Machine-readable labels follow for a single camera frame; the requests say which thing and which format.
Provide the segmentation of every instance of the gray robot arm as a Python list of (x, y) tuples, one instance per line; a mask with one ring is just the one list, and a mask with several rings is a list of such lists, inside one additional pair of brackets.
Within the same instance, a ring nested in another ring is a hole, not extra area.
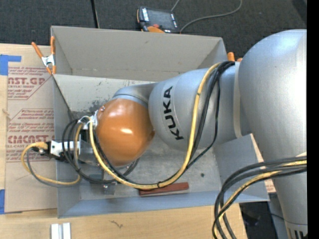
[[(254, 45), (240, 63), (222, 73), (213, 89), (199, 147), (253, 133), (265, 161), (305, 155), (306, 56), (306, 30), (273, 34)], [(186, 150), (194, 99), (207, 70), (190, 71), (145, 88), (124, 88), (114, 98), (148, 100), (156, 134), (168, 146)], [(199, 116), (207, 86), (200, 96)], [(217, 133), (212, 130), (216, 123)], [(308, 233), (307, 174), (278, 178), (274, 184), (289, 237), (302, 238)]]

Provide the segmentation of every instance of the orange clamp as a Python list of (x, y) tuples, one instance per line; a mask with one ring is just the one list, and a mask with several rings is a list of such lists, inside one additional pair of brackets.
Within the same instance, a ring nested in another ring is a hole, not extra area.
[[(50, 40), (50, 46), (51, 46), (51, 55), (44, 57), (42, 52), (40, 51), (39, 47), (36, 45), (35, 42), (31, 42), (31, 45), (33, 46), (36, 54), (41, 58), (43, 64), (46, 67), (46, 70), (49, 74), (55, 74), (56, 73), (56, 65), (55, 65), (55, 37), (52, 36)], [(48, 64), (52, 64), (52, 70), (48, 67)]]

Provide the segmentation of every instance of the kuka logo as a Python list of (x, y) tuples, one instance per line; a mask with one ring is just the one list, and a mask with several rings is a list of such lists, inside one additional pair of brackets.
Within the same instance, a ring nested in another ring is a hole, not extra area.
[(163, 102), (164, 114), (167, 114), (165, 116), (165, 120), (167, 120), (167, 123), (170, 121), (170, 124), (168, 124), (168, 128), (169, 128), (169, 131), (173, 135), (176, 136), (175, 139), (176, 140), (181, 140), (181, 139), (184, 139), (184, 137), (179, 135), (178, 128), (176, 128), (176, 131), (172, 130), (172, 129), (174, 129), (176, 127), (176, 124), (175, 124), (175, 121), (174, 121), (174, 117), (171, 114), (169, 114), (169, 113), (171, 113), (171, 109), (169, 108), (169, 106), (170, 106), (170, 91), (172, 90), (172, 88), (173, 88), (173, 86), (171, 86), (170, 88), (168, 88), (164, 92), (164, 98), (168, 99), (167, 103)]

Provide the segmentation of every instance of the white cable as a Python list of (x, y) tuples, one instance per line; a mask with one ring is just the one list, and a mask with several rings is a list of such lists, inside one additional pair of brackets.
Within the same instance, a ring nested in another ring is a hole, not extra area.
[[(172, 7), (172, 11), (175, 9), (176, 5), (179, 3), (180, 0), (177, 0), (177, 2), (175, 3), (175, 5)], [(205, 16), (205, 17), (201, 17), (201, 18), (197, 18), (197, 19), (194, 19), (192, 20), (191, 22), (187, 23), (185, 26), (183, 26), (181, 28), (181, 30), (179, 31), (179, 33), (182, 33), (182, 31), (187, 28), (189, 25), (197, 22), (197, 21), (200, 21), (200, 20), (203, 20), (203, 19), (209, 19), (209, 18), (216, 18), (216, 17), (223, 17), (223, 16), (227, 16), (227, 15), (230, 15), (230, 14), (233, 14), (235, 12), (237, 12), (240, 8), (241, 8), (241, 5), (243, 3), (243, 0), (240, 0), (239, 2), (239, 5), (236, 9), (234, 9), (233, 11), (230, 11), (230, 12), (226, 12), (226, 13), (222, 13), (222, 14), (217, 14), (217, 15), (211, 15), (211, 16)]]

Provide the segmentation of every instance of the yellow cable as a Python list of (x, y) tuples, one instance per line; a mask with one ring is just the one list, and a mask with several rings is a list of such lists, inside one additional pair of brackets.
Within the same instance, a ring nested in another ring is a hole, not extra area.
[[(307, 165), (307, 161), (296, 161), (296, 162), (290, 162), (290, 163), (286, 163), (284, 164), (284, 166), (298, 166), (298, 165)], [(240, 186), (229, 198), (228, 200), (225, 202), (224, 206), (220, 209), (219, 211), (219, 221), (221, 221), (223, 215), (225, 214), (226, 210), (225, 208), (227, 208), (228, 204), (237, 196), (237, 194), (239, 194), (239, 192), (241, 192), (243, 189), (248, 188), (250, 185), (252, 185), (253, 183), (255, 183), (256, 181), (259, 181), (261, 179), (269, 179), (271, 178), (271, 176), (273, 176), (274, 174), (277, 174), (279, 172), (281, 172), (282, 170), (279, 171), (273, 171), (273, 172), (268, 172), (268, 173), (264, 173), (264, 174), (259, 174), (257, 176), (255, 176), (254, 178), (250, 179), (249, 181), (247, 181), (246, 183), (244, 183), (242, 186)], [(217, 234), (217, 227), (214, 228), (215, 234)]]
[[(48, 145), (45, 143), (45, 142), (35, 142), (35, 143), (32, 143), (30, 145), (28, 145), (22, 152), (21, 154), (21, 163), (23, 165), (23, 167), (27, 170), (27, 172), (31, 173), (29, 167), (26, 165), (25, 161), (24, 161), (24, 156), (25, 154), (33, 147), (37, 147), (37, 148), (40, 148), (40, 149), (44, 149), (44, 150), (47, 150), (48, 149)], [(34, 173), (37, 178), (39, 178), (40, 180), (43, 180), (43, 181), (46, 181), (46, 182), (50, 182), (50, 183), (54, 183), (54, 184), (58, 184), (58, 185), (65, 185), (65, 186), (70, 186), (70, 185), (74, 185), (76, 183), (78, 183), (81, 179), (81, 176), (78, 175), (78, 178), (75, 180), (75, 181), (72, 181), (72, 182), (62, 182), (62, 181), (56, 181), (56, 180), (52, 180), (52, 179), (49, 179), (49, 178), (46, 178), (46, 177), (43, 177), (41, 175), (38, 175), (36, 173)]]
[(123, 180), (122, 178), (120, 178), (119, 176), (117, 176), (112, 170), (110, 170), (109, 167), (107, 167), (103, 160), (101, 159), (98, 150), (96, 148), (95, 142), (94, 142), (94, 138), (93, 138), (93, 125), (92, 125), (92, 119), (89, 118), (89, 135), (90, 135), (90, 141), (91, 141), (91, 145), (92, 145), (92, 149), (94, 152), (94, 155), (96, 157), (96, 159), (98, 160), (98, 162), (100, 163), (101, 167), (109, 174), (111, 175), (115, 180), (117, 180), (118, 182), (129, 186), (129, 187), (133, 187), (136, 189), (141, 189), (141, 190), (152, 190), (152, 189), (157, 189), (157, 188), (162, 188), (165, 186), (168, 186), (172, 183), (174, 183), (185, 171), (189, 160), (190, 160), (190, 156), (191, 156), (191, 151), (193, 148), (193, 144), (194, 144), (194, 136), (195, 136), (195, 128), (196, 128), (196, 120), (197, 120), (197, 110), (198, 110), (198, 104), (199, 104), (199, 98), (200, 98), (200, 94), (202, 92), (202, 89), (204, 87), (204, 84), (206, 83), (209, 75), (211, 74), (211, 72), (217, 67), (219, 66), (220, 63), (217, 63), (215, 65), (213, 65), (212, 67), (210, 67), (204, 77), (202, 78), (202, 81), (199, 84), (198, 90), (197, 90), (197, 94), (195, 97), (195, 102), (194, 102), (194, 108), (193, 108), (193, 113), (192, 113), (192, 122), (191, 122), (191, 130), (190, 130), (190, 136), (189, 136), (189, 141), (188, 141), (188, 149), (187, 149), (187, 153), (186, 153), (186, 157), (184, 160), (184, 163), (182, 165), (182, 167), (178, 170), (178, 172), (171, 177), (170, 179), (167, 179), (165, 181), (159, 182), (159, 183), (155, 183), (155, 184), (137, 184), (137, 183), (131, 183), (128, 182), (126, 180)]

